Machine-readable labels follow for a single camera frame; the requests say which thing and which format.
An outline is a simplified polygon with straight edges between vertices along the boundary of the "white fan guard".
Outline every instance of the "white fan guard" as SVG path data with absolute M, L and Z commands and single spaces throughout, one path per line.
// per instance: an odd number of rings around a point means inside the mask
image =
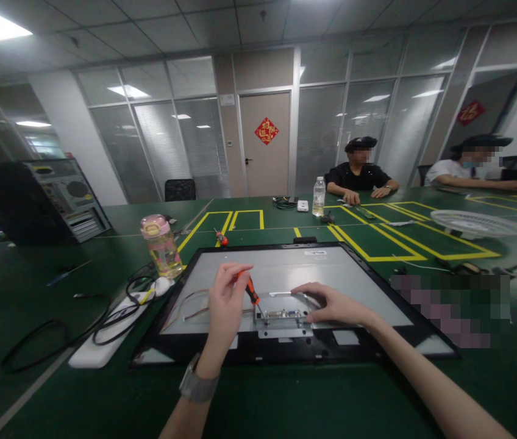
M 431 219 L 447 229 L 467 234 L 468 238 L 499 238 L 517 235 L 517 223 L 463 210 L 434 210 Z

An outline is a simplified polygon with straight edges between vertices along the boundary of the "white cable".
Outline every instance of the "white cable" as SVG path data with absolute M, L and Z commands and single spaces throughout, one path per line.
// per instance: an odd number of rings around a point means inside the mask
M 448 269 L 445 269 L 445 268 L 437 268 L 437 267 L 428 267 L 428 266 L 417 265 L 417 264 L 414 264 L 413 262 L 409 262 L 409 261 L 406 261 L 404 259 L 401 259 L 400 257 L 395 256 L 394 254 L 393 254 L 393 257 L 397 258 L 401 262 L 408 263 L 409 265 L 413 265 L 413 266 L 418 267 L 418 268 L 438 269 L 440 271 L 447 271 L 448 273 L 451 273 L 451 270 L 448 270 Z

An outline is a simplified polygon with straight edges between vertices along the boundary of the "bottle cap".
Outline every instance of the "bottle cap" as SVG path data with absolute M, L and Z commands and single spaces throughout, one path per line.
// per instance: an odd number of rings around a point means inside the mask
M 145 239 L 157 238 L 171 230 L 169 223 L 163 215 L 156 213 L 141 219 L 141 234 Z

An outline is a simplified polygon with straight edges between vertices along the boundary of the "man in white shirt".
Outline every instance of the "man in white shirt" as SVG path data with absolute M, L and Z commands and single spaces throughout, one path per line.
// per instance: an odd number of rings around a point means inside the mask
M 498 148 L 509 145 L 513 139 L 498 134 L 478 134 L 451 147 L 452 157 L 434 164 L 426 175 L 432 186 L 448 185 L 503 190 L 517 190 L 517 180 L 491 181 L 481 179 L 476 167 L 494 155 Z

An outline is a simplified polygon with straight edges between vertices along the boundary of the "red decoration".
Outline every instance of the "red decoration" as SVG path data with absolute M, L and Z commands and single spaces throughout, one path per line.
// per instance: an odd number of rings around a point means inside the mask
M 462 126 L 466 126 L 484 113 L 486 113 L 486 109 L 482 107 L 480 102 L 470 102 L 462 108 L 462 111 L 458 114 L 458 122 L 462 124 Z
M 279 133 L 279 129 L 273 125 L 269 118 L 265 118 L 254 133 L 265 145 L 268 145 Z

